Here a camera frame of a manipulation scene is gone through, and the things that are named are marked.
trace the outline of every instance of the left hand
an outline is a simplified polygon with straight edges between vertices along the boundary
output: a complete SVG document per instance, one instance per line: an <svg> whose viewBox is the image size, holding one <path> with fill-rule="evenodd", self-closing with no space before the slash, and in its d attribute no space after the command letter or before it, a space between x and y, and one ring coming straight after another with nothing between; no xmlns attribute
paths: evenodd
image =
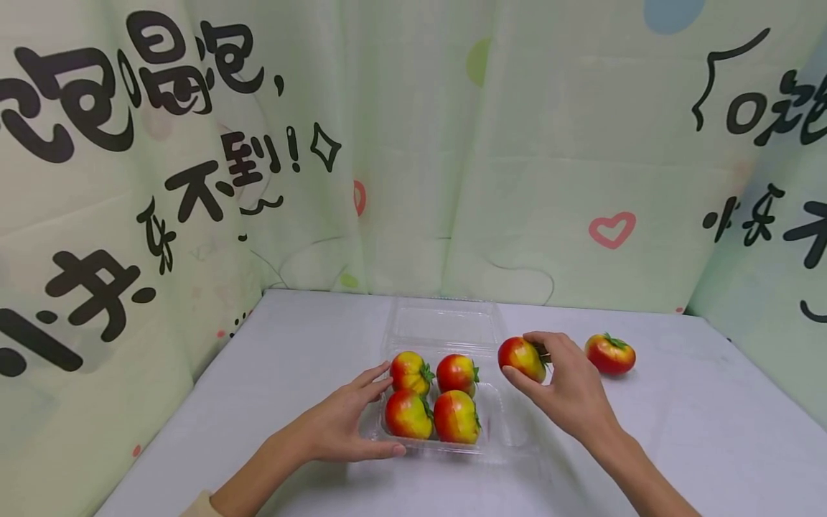
<svg viewBox="0 0 827 517"><path fill-rule="evenodd" d="M404 456L401 443L375 442L359 436L362 411L393 383L390 377L376 380L388 368L390 363L385 361L363 371L353 382L334 391L284 428L307 460L361 462Z"/></svg>

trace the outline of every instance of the pink heart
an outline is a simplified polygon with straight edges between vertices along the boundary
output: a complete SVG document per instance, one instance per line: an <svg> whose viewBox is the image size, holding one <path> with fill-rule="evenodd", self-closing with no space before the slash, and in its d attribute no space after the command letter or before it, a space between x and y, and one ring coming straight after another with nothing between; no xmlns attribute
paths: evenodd
<svg viewBox="0 0 827 517"><path fill-rule="evenodd" d="M629 235L632 234L634 225L637 224L637 222L638 218L634 217L634 214L631 212L621 212L613 218L597 218L589 225L589 235L591 235L591 238L595 239L595 242L601 246L607 247L610 250L616 250L621 244L626 242L626 239L628 239ZM602 227L614 228L620 223L626 224L614 240L609 239L600 233L600 229Z"/></svg>

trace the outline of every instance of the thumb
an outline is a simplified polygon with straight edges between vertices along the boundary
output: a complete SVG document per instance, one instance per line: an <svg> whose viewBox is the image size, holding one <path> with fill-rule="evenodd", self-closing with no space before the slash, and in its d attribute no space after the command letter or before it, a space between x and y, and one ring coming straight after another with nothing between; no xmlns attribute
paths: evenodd
<svg viewBox="0 0 827 517"><path fill-rule="evenodd" d="M531 399L534 404L540 401L543 385L532 381L526 377L523 372L512 366L503 366L503 375L515 388L522 391L525 396Z"/></svg>
<svg viewBox="0 0 827 517"><path fill-rule="evenodd" d="M354 461L384 460L389 457L401 457L405 455L405 447L396 442L374 442L373 440L361 439L356 442L353 448Z"/></svg>

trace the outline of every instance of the fabric backdrop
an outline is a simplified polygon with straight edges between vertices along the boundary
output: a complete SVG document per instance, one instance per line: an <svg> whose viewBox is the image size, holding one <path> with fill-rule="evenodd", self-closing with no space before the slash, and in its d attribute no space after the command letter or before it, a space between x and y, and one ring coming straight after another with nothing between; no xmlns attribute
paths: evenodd
<svg viewBox="0 0 827 517"><path fill-rule="evenodd" d="M800 77L820 85L821 112L825 78L827 33ZM790 114L807 117L809 108ZM827 133L824 122L813 129ZM739 203L690 307L827 428L827 147L780 135Z"/></svg>
<svg viewBox="0 0 827 517"><path fill-rule="evenodd" d="M0 513L38 517L94 512L264 288L682 312L760 148L804 134L777 103L827 24L821 0L4 7Z"/></svg>

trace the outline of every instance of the yellow-red tomato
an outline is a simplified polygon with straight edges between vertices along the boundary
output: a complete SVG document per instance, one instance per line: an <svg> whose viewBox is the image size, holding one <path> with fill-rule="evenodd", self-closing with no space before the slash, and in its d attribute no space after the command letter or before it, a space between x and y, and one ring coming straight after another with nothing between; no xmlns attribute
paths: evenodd
<svg viewBox="0 0 827 517"><path fill-rule="evenodd" d="M586 342L586 357L597 371L619 376L632 369L638 357L626 341L611 337L609 333L595 334Z"/></svg>
<svg viewBox="0 0 827 517"><path fill-rule="evenodd" d="M433 414L416 391L400 390L388 398L385 424L394 436L427 440L433 431Z"/></svg>
<svg viewBox="0 0 827 517"><path fill-rule="evenodd" d="M512 366L536 382L546 380L546 363L540 359L537 348L522 336L509 337L503 341L497 352L497 360L500 370L503 366Z"/></svg>
<svg viewBox="0 0 827 517"><path fill-rule="evenodd" d="M476 393L480 369L462 354L445 356L437 365L437 385L442 393L451 390L465 391L471 397Z"/></svg>
<svg viewBox="0 0 827 517"><path fill-rule="evenodd" d="M402 352L390 363L390 376L394 378L394 391L413 390L425 396L431 389L433 373L416 352Z"/></svg>
<svg viewBox="0 0 827 517"><path fill-rule="evenodd" d="M439 395L433 405L433 423L443 442L476 443L482 430L474 400L459 390Z"/></svg>

